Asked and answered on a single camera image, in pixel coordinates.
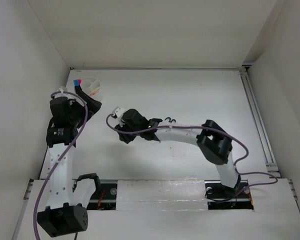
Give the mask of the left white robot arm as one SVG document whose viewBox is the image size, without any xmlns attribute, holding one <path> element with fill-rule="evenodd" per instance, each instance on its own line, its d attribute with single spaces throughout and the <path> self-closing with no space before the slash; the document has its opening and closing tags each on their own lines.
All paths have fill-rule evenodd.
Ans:
<svg viewBox="0 0 300 240">
<path fill-rule="evenodd" d="M 88 228 L 90 198 L 101 194 L 96 173 L 73 177 L 76 141 L 88 120 L 102 104 L 79 87 L 71 93 L 61 89 L 49 102 L 52 117 L 46 134 L 49 173 L 37 196 L 33 210 L 33 231 L 40 239 L 39 227 L 51 238 L 84 232 Z"/>
</svg>

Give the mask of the black handled scissors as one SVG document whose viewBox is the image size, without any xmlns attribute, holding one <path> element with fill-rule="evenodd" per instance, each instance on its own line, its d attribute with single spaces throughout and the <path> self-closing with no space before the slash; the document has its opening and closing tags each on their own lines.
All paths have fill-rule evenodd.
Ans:
<svg viewBox="0 0 300 240">
<path fill-rule="evenodd" d="M 169 123 L 176 123 L 176 120 L 174 118 L 171 118 L 171 117 L 166 117 L 164 120 L 166 122 L 169 122 Z"/>
</svg>

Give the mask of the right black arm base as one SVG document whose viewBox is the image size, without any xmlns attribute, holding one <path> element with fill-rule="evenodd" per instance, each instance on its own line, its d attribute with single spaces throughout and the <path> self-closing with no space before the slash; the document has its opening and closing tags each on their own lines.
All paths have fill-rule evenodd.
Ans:
<svg viewBox="0 0 300 240">
<path fill-rule="evenodd" d="M 253 200 L 250 189 L 239 193 L 248 186 L 247 180 L 242 180 L 237 191 L 226 189 L 219 180 L 208 180 L 204 182 L 205 198 L 208 210 L 253 210 Z"/>
</svg>

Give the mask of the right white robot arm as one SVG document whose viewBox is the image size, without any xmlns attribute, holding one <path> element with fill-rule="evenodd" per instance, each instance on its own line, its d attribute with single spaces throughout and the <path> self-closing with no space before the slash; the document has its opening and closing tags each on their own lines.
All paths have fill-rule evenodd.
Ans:
<svg viewBox="0 0 300 240">
<path fill-rule="evenodd" d="M 233 197 L 239 192 L 241 177 L 233 161 L 232 140 L 223 135 L 225 131 L 213 120 L 207 120 L 203 129 L 194 125 L 187 127 L 169 117 L 148 120 L 136 109 L 121 107 L 115 108 L 112 117 L 118 122 L 115 129 L 119 131 L 119 139 L 126 144 L 140 136 L 146 141 L 172 141 L 198 147 L 204 158 L 216 166 L 225 197 Z"/>
</svg>

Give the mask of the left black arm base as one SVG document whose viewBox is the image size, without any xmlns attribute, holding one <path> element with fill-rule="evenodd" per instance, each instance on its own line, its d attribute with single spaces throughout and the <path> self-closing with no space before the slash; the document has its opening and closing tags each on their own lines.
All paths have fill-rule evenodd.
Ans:
<svg viewBox="0 0 300 240">
<path fill-rule="evenodd" d="M 87 205 L 88 211 L 112 211 L 116 210 L 118 181 L 117 180 L 100 180 L 96 173 L 80 175 L 74 182 L 73 191 L 77 188 L 79 182 L 86 179 L 94 180 L 96 190 L 91 195 Z"/>
</svg>

